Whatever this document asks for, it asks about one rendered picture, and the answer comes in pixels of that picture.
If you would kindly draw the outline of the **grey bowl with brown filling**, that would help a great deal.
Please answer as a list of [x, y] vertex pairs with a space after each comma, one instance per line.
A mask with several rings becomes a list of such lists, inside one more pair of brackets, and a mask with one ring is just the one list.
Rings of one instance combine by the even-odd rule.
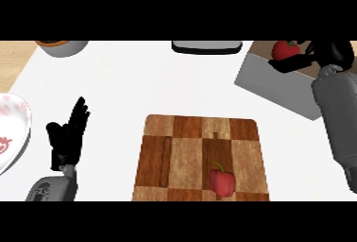
[[65, 58], [86, 48], [87, 41], [37, 41], [39, 47], [55, 58]]

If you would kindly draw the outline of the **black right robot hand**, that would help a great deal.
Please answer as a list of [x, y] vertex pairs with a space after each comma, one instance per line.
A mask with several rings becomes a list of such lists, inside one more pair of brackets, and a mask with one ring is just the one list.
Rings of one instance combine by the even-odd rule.
[[347, 71], [353, 67], [354, 50], [350, 41], [310, 41], [303, 54], [295, 54], [282, 60], [272, 59], [267, 63], [281, 73], [289, 73], [312, 66], [335, 65], [338, 71]]

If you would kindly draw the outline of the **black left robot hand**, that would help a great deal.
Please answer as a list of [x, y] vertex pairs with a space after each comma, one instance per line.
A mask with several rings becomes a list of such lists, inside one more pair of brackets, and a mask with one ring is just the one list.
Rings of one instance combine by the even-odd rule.
[[81, 158], [83, 136], [90, 117], [86, 99], [78, 98], [73, 108], [68, 122], [61, 125], [50, 122], [46, 125], [49, 142], [52, 146], [52, 166], [53, 171], [61, 171], [65, 165], [77, 165]]

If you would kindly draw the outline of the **red tomato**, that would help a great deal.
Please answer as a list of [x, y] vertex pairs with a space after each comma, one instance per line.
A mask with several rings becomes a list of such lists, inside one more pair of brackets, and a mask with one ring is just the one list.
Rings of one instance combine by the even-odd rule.
[[278, 41], [272, 48], [272, 58], [276, 61], [281, 61], [300, 53], [300, 46], [294, 41]]

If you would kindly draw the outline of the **white plate with red print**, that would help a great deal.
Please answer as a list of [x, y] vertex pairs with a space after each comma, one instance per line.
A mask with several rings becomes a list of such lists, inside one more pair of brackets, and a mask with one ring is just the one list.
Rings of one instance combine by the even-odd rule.
[[16, 163], [31, 138], [33, 116], [25, 100], [0, 93], [0, 175]]

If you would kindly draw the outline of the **checkered wooden cutting board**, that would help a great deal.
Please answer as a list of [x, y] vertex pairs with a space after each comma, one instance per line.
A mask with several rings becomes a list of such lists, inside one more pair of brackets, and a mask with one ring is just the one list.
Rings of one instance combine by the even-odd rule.
[[146, 116], [135, 200], [222, 200], [210, 188], [213, 170], [236, 178], [226, 200], [269, 199], [257, 123], [251, 119]]

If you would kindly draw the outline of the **red bell pepper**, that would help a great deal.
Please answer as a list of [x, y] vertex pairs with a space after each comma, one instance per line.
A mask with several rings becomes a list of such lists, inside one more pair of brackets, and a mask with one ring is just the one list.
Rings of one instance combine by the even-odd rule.
[[214, 162], [217, 166], [210, 172], [210, 189], [222, 197], [232, 197], [236, 191], [236, 177], [232, 172], [223, 169], [223, 165]]

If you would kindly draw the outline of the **grey cardboard box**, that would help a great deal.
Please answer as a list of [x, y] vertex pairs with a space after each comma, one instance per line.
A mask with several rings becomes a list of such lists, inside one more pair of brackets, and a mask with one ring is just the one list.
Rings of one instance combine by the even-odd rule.
[[[319, 78], [319, 63], [289, 73], [281, 73], [269, 64], [276, 41], [255, 41], [248, 50], [235, 84], [270, 102], [316, 120], [322, 117], [313, 94], [313, 81]], [[301, 54], [310, 41], [300, 43]]]

